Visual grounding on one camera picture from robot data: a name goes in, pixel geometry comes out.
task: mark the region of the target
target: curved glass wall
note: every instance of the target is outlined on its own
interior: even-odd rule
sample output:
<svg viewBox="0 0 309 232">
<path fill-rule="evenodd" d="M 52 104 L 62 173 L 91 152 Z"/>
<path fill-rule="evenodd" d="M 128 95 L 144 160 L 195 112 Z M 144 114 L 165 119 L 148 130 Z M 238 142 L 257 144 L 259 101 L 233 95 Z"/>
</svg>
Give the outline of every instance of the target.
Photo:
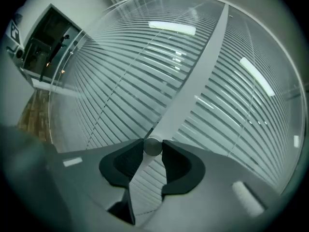
<svg viewBox="0 0 309 232">
<path fill-rule="evenodd" d="M 209 66 L 203 53 L 217 27 L 223 41 Z M 58 152 L 147 137 L 205 63 L 211 74 L 168 139 L 230 157 L 284 190 L 303 143 L 304 98 L 288 58 L 254 20 L 216 0 L 129 0 L 83 34 L 50 96 Z M 137 225 L 160 206 L 164 184 L 161 156 L 130 183 Z"/>
</svg>

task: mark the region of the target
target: white vertical column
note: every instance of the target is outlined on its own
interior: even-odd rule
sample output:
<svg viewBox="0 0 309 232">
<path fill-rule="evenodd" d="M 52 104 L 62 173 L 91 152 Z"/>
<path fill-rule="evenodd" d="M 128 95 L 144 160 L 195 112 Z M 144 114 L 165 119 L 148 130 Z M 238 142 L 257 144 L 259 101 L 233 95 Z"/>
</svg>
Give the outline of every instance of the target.
<svg viewBox="0 0 309 232">
<path fill-rule="evenodd" d="M 196 66 L 149 137 L 160 141 L 171 139 L 190 114 L 197 101 L 196 96 L 201 95 L 217 62 L 225 35 L 227 19 L 228 5 L 225 4 L 216 28 Z M 144 153 L 143 162 L 134 177 L 138 176 L 154 158 Z"/>
</svg>

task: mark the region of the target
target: wooden floor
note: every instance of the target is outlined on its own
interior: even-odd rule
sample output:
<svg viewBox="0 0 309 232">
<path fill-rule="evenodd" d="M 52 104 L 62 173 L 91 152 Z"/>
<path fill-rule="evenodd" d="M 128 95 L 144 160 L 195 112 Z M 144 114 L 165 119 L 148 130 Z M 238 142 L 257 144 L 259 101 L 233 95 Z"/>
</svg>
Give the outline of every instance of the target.
<svg viewBox="0 0 309 232">
<path fill-rule="evenodd" d="M 42 141 L 50 143 L 48 99 L 48 90 L 35 89 L 22 113 L 17 127 L 38 137 Z"/>
</svg>

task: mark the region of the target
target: fluorescent ceiling light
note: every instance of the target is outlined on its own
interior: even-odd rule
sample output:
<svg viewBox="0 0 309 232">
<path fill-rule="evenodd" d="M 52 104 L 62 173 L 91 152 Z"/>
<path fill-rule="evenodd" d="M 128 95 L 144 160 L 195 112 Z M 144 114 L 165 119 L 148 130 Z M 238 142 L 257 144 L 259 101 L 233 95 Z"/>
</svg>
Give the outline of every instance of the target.
<svg viewBox="0 0 309 232">
<path fill-rule="evenodd" d="M 275 92 L 272 90 L 269 83 L 263 77 L 263 75 L 254 67 L 253 64 L 245 57 L 240 60 L 240 64 L 257 80 L 257 82 L 262 86 L 268 96 L 274 96 Z"/>
<path fill-rule="evenodd" d="M 165 29 L 181 33 L 195 35 L 196 28 L 185 24 L 178 24 L 165 21 L 149 21 L 148 25 L 152 29 Z"/>
<path fill-rule="evenodd" d="M 298 148 L 299 147 L 299 136 L 294 136 L 294 147 Z"/>
</svg>

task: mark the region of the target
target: doorway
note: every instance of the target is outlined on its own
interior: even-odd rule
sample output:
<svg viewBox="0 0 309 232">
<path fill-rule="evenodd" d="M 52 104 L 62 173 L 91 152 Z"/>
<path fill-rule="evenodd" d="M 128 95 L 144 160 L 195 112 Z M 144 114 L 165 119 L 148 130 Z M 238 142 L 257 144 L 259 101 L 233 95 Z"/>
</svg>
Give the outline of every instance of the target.
<svg viewBox="0 0 309 232">
<path fill-rule="evenodd" d="M 80 29 L 51 7 L 38 23 L 25 48 L 24 69 L 50 83 L 71 41 Z"/>
</svg>

